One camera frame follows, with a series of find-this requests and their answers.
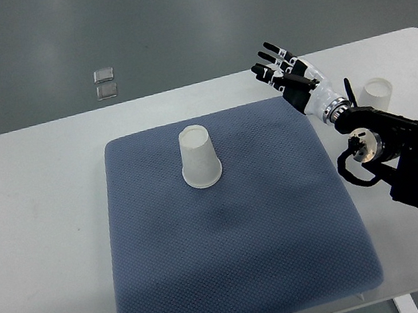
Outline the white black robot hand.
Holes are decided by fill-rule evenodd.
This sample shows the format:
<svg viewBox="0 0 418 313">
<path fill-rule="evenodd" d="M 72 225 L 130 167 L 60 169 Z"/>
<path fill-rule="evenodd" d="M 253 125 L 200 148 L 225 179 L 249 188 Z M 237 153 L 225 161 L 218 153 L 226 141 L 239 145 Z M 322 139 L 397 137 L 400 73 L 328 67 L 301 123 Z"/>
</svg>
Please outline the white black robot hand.
<svg viewBox="0 0 418 313">
<path fill-rule="evenodd" d="M 251 72 L 258 81 L 282 93 L 298 112 L 333 125 L 339 115 L 349 109 L 349 99 L 336 92 L 317 67 L 269 42 L 264 42 L 263 48 L 258 52 L 263 62 L 254 64 Z"/>
</svg>

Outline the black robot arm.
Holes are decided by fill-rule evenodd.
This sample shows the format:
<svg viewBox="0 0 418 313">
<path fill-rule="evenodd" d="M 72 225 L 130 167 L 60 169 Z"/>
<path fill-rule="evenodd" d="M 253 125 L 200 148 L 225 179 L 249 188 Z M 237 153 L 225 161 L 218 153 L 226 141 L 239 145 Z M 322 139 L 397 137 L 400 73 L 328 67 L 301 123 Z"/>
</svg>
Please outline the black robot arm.
<svg viewBox="0 0 418 313">
<path fill-rule="evenodd" d="M 362 187 L 383 181 L 393 200 L 418 208 L 418 121 L 359 106 L 350 83 L 344 87 L 350 107 L 334 122 L 339 133 L 349 136 L 337 158 L 339 175 Z"/>
</svg>

